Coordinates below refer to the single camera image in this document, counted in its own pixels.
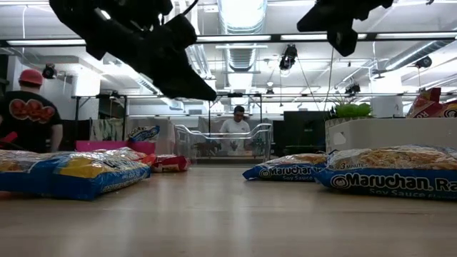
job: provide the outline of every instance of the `black t-shirt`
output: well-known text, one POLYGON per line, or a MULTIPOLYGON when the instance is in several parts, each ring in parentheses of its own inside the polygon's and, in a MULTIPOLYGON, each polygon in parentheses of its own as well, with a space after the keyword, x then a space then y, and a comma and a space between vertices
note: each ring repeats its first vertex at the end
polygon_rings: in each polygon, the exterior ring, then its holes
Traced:
POLYGON ((62 124, 53 103, 35 93, 9 91, 0 100, 0 137, 18 134, 16 145, 37 153, 46 152, 46 139, 53 125, 62 124))

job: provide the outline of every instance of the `white t-shirt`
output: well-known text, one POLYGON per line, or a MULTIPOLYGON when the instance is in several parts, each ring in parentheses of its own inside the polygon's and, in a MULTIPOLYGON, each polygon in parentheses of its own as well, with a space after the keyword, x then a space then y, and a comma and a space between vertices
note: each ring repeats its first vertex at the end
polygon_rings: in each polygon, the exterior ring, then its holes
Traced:
MULTIPOLYGON (((228 119, 222 124, 221 133, 248 133, 251 131, 249 124, 245 121, 236 122, 233 119, 228 119)), ((233 135, 226 137, 245 137, 244 135, 233 135)), ((223 140, 222 150, 225 151, 242 151, 244 150, 244 140, 243 139, 234 139, 234 140, 223 140)))

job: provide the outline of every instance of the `wire basket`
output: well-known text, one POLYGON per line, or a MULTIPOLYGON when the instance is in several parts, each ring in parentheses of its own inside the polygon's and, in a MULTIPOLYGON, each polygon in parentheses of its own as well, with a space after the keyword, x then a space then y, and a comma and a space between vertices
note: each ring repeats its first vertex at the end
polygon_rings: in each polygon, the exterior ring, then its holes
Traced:
POLYGON ((176 154, 192 163, 209 158, 270 159, 272 125, 259 124, 246 133, 201 133, 176 125, 176 154))

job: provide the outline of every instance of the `person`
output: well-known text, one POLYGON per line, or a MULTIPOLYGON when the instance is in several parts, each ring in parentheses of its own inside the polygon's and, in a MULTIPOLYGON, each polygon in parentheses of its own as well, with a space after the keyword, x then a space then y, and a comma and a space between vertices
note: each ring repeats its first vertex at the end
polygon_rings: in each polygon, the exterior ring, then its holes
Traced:
POLYGON ((0 138, 16 132, 12 142, 23 150, 46 153, 51 136, 51 152, 59 150, 62 120, 53 103, 39 95, 43 76, 34 69, 22 71, 20 91, 8 91, 0 100, 0 138))
MULTIPOLYGON (((228 119, 222 124, 221 133, 248 133, 251 131, 249 124, 244 121, 244 107, 237 106, 233 110, 233 119, 228 119)), ((233 135, 230 137, 244 137, 244 135, 233 135)), ((230 140, 229 143, 224 140, 222 143, 223 150, 225 151, 242 151, 245 141, 243 139, 230 140)))

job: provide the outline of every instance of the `red cap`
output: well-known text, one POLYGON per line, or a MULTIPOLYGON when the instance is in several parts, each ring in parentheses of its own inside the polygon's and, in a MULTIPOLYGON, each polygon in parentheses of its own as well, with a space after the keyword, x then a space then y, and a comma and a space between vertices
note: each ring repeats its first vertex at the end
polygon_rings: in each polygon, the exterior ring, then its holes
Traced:
POLYGON ((37 70, 26 69, 22 71, 21 76, 19 77, 19 82, 21 81, 41 86, 43 84, 43 75, 37 70))

